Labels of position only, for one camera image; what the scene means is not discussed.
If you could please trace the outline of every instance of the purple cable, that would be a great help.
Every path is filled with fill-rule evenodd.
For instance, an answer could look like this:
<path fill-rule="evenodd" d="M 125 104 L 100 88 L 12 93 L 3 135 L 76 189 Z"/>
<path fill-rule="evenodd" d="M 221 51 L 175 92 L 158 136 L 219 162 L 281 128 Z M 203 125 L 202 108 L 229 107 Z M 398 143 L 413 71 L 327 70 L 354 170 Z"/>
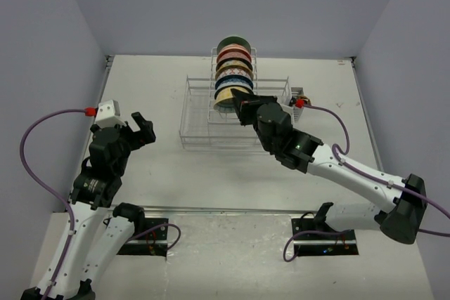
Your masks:
<path fill-rule="evenodd" d="M 46 119 L 50 119 L 51 117 L 54 117 L 56 115 L 61 115 L 61 114 L 65 114 L 65 113 L 68 113 L 68 112 L 82 112 L 83 114 L 85 113 L 85 111 L 83 109 L 66 109 L 66 110 L 59 110 L 57 112 L 52 112 L 51 114 L 48 114 L 48 115 L 46 115 L 44 117 L 41 117 L 35 123 L 33 123 L 30 127 L 28 127 L 28 129 L 23 134 L 22 140 L 20 140 L 19 153 L 20 153 L 20 161 L 22 162 L 23 167 L 25 168 L 27 173 L 31 176 L 31 178 L 33 178 L 41 187 L 43 187 L 45 190 L 49 191 L 53 196 L 58 198 L 58 200 L 64 204 L 64 206 L 67 209 L 67 212 L 69 214 L 69 218 L 70 218 L 70 230 L 73 231 L 74 228 L 75 228 L 75 216 L 73 214 L 72 207 L 70 207 L 70 204 L 68 203 L 68 201 L 66 201 L 63 198 L 63 196 L 61 196 L 54 189 L 52 189 L 50 186 L 45 184 L 45 182 L 43 182 L 38 176 L 36 176 L 36 174 L 33 172 L 33 170 L 31 170 L 31 168 L 28 165 L 27 160 L 25 158 L 25 141 L 27 140 L 27 137 L 29 136 L 30 132 L 38 124 L 41 124 Z M 41 300 L 47 299 L 47 296 L 49 295 L 49 293 L 51 291 L 52 285 L 55 282 L 56 278 L 58 277 L 58 273 L 59 273 L 59 271 L 61 269 L 61 266 L 63 265 L 64 258 L 65 258 L 65 255 L 68 252 L 71 240 L 72 240 L 72 236 L 68 235 L 67 236 L 67 240 L 65 241 L 65 244 L 64 244 L 61 256 L 60 256 L 60 258 L 58 260 L 58 263 L 56 264 L 55 270 L 53 271 L 53 275 L 51 276 L 51 285 L 49 285 L 46 288 L 46 291 L 44 292 L 44 295 L 42 296 Z"/>
<path fill-rule="evenodd" d="M 139 233 L 138 235 L 135 235 L 135 236 L 129 238 L 129 239 L 127 240 L 127 242 L 129 242 L 129 241 L 131 241 L 131 240 L 138 239 L 138 238 L 142 237 L 143 235 L 147 235 L 147 234 L 149 234 L 149 233 L 152 233 L 153 231 L 158 230 L 158 229 L 160 229 L 160 228 L 163 227 L 163 226 L 176 228 L 176 229 L 178 230 L 178 237 L 176 237 L 176 239 L 175 239 L 175 241 L 172 243 L 172 245 L 170 245 L 170 246 L 167 248 L 167 251 L 169 251 L 173 246 L 175 246 L 175 245 L 177 244 L 177 242 L 180 240 L 180 237 L 181 237 L 181 229 L 180 229 L 178 226 L 176 226 L 175 224 L 171 224 L 171 223 L 164 223 L 164 224 L 160 224 L 160 225 L 153 226 L 152 228 L 149 228 L 148 230 L 145 230 L 145 231 L 143 231 L 142 233 Z"/>
<path fill-rule="evenodd" d="M 353 167 L 351 164 L 348 164 L 347 162 L 342 162 L 342 159 L 340 157 L 339 154 L 342 155 L 347 155 L 349 153 L 350 150 L 350 137 L 349 137 L 349 133 L 347 130 L 347 127 L 345 126 L 343 120 L 339 117 L 339 115 L 337 115 L 335 112 L 327 109 L 327 108 L 323 108 L 323 107 L 315 107 L 312 105 L 304 105 L 305 108 L 309 108 L 309 109 L 313 109 L 313 110 L 320 110 L 323 112 L 327 112 L 329 114 L 332 114 L 332 116 L 334 116 L 340 123 L 340 125 L 342 126 L 342 129 L 344 130 L 344 134 L 345 134 L 345 141 L 346 141 L 346 148 L 345 151 L 342 151 L 342 148 L 338 145 L 338 144 L 333 144 L 331 146 L 331 150 L 333 151 L 333 155 L 334 157 L 342 164 L 344 165 L 344 167 L 347 167 L 348 169 L 352 170 L 354 173 L 366 177 L 367 179 L 371 179 L 372 181 L 375 181 L 377 183 L 383 184 L 383 185 L 388 185 L 389 182 L 385 181 L 384 179 L 372 176 L 370 174 L 367 174 L 366 172 L 359 170 L 356 167 Z M 430 198 L 421 195 L 420 193 L 417 193 L 416 191 L 412 191 L 409 190 L 403 186 L 397 185 L 397 184 L 393 184 L 392 185 L 393 188 L 396 188 L 397 190 L 400 190 L 404 193 L 408 193 L 410 195 L 413 195 L 417 198 L 420 198 L 421 200 L 427 202 L 428 204 L 432 205 L 433 207 L 435 207 L 436 209 L 438 209 L 439 211 L 441 211 L 448 219 L 450 219 L 450 212 L 448 212 L 444 207 L 440 206 L 439 204 L 437 204 L 435 201 L 431 200 Z M 286 245 L 284 246 L 284 250 L 283 250 L 283 259 L 285 262 L 290 263 L 291 261 L 293 261 L 295 258 L 297 258 L 297 254 L 294 254 L 291 258 L 287 259 L 286 258 L 286 251 L 288 250 L 288 246 L 289 244 L 295 240 L 297 237 L 301 236 L 301 235 L 306 235 L 306 234 L 315 234 L 315 235 L 343 235 L 345 234 L 347 231 L 343 231 L 343 232 L 337 232 L 337 233 L 328 233 L 328 232 L 322 232 L 322 231 L 302 231 L 299 233 L 296 233 L 295 235 L 293 235 L 288 242 L 286 242 Z M 428 235 L 436 235 L 439 237 L 450 237 L 450 233 L 443 233 L 443 232 L 436 232 L 436 231 L 431 231 L 431 230 L 425 230 L 425 229 L 419 229 L 418 232 L 421 233 L 426 233 Z"/>

